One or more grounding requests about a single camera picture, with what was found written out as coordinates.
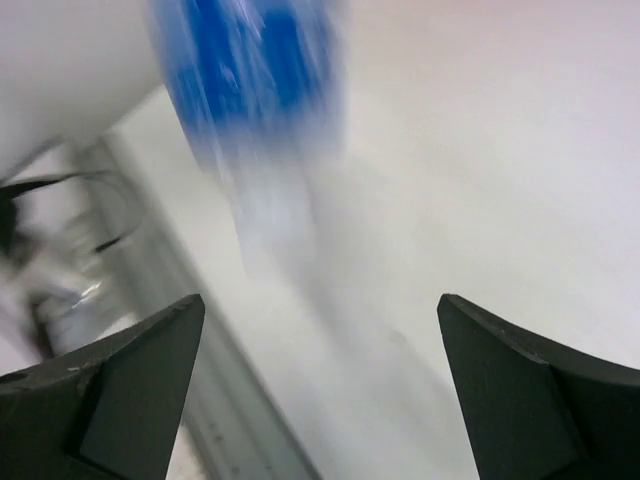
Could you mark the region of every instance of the black cable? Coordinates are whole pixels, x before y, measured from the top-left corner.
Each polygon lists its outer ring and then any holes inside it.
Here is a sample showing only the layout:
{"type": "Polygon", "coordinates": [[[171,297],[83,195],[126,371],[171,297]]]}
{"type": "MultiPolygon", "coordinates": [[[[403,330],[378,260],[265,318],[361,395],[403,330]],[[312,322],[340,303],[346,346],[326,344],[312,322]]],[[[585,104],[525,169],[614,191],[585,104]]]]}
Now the black cable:
{"type": "Polygon", "coordinates": [[[18,206],[0,191],[0,253],[5,257],[9,256],[17,228],[18,206]]]}
{"type": "Polygon", "coordinates": [[[0,185],[8,182],[13,177],[18,175],[20,172],[30,167],[31,164],[34,163],[36,160],[38,160],[42,155],[47,153],[52,148],[57,147],[61,143],[62,143],[62,137],[58,136],[58,137],[52,137],[40,143],[39,145],[37,145],[36,148],[31,150],[24,157],[20,158],[15,163],[15,165],[9,169],[8,173],[5,173],[2,179],[0,179],[0,185]]]}
{"type": "MultiPolygon", "coordinates": [[[[124,199],[125,203],[128,203],[126,199],[126,194],[122,194],[122,192],[118,190],[117,188],[118,185],[124,187],[125,192],[129,193],[131,197],[135,197],[135,189],[133,188],[133,185],[131,185],[130,180],[127,179],[127,177],[125,177],[124,175],[118,172],[115,172],[113,170],[96,170],[92,172],[72,172],[72,173],[67,173],[62,175],[32,177],[19,182],[12,183],[10,185],[5,185],[3,187],[0,187],[0,194],[5,198],[15,200],[16,198],[26,193],[32,192],[34,190],[50,187],[52,185],[56,185],[58,183],[62,183],[74,178],[78,178],[82,180],[99,181],[106,185],[109,185],[114,189],[116,193],[120,194],[121,198],[124,199]],[[113,183],[107,181],[108,177],[112,177],[116,180],[115,186],[113,183]]],[[[139,227],[141,220],[142,220],[142,212],[139,211],[135,222],[123,227],[122,232],[120,234],[118,234],[116,237],[112,238],[111,240],[101,243],[100,245],[94,248],[94,251],[96,253],[102,253],[105,250],[127,239],[139,227]]]]}

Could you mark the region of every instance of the white wall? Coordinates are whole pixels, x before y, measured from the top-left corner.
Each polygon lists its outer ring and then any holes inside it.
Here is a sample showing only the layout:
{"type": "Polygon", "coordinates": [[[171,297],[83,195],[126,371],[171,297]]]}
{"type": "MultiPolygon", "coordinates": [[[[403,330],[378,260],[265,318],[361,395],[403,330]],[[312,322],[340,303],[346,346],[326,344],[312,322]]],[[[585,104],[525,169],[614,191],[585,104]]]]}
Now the white wall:
{"type": "Polygon", "coordinates": [[[55,135],[86,140],[159,84],[144,0],[0,4],[0,169],[55,135]]]}

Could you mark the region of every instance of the white surface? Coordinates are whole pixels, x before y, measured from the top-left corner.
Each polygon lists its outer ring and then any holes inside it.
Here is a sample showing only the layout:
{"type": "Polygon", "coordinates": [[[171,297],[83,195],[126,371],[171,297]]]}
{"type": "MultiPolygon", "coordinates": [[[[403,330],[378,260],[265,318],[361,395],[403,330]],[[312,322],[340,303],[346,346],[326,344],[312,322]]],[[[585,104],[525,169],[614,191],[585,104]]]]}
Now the white surface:
{"type": "Polygon", "coordinates": [[[353,2],[350,151],[317,180],[341,330],[295,288],[246,278],[166,94],[118,128],[325,478],[476,476],[444,292],[640,366],[639,15],[631,0],[353,2]]]}
{"type": "Polygon", "coordinates": [[[90,140],[158,85],[145,5],[0,2],[0,175],[50,137],[90,140]]]}

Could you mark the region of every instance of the blurry blue object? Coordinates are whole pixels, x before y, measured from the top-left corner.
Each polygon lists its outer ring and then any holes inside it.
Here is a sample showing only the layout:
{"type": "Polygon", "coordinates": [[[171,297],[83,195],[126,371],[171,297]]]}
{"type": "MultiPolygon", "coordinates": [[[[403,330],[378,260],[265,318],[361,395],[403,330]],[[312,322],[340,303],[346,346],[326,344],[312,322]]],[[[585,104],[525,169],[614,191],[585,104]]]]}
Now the blurry blue object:
{"type": "Polygon", "coordinates": [[[299,149],[323,130],[336,104],[333,4],[157,0],[165,81],[192,144],[233,163],[239,151],[299,149]]]}

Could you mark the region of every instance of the white table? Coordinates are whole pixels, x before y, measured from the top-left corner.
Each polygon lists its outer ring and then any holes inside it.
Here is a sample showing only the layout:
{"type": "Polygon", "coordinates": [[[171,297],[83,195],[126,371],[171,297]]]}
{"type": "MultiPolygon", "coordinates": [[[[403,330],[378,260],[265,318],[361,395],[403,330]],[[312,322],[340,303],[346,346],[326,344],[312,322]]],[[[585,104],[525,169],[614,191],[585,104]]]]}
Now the white table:
{"type": "Polygon", "coordinates": [[[246,276],[164,91],[115,128],[324,478],[477,478],[442,293],[640,367],[638,15],[632,1],[354,2],[348,155],[318,180],[337,326],[295,286],[246,276]],[[345,331],[364,347],[351,356],[345,331]]]}

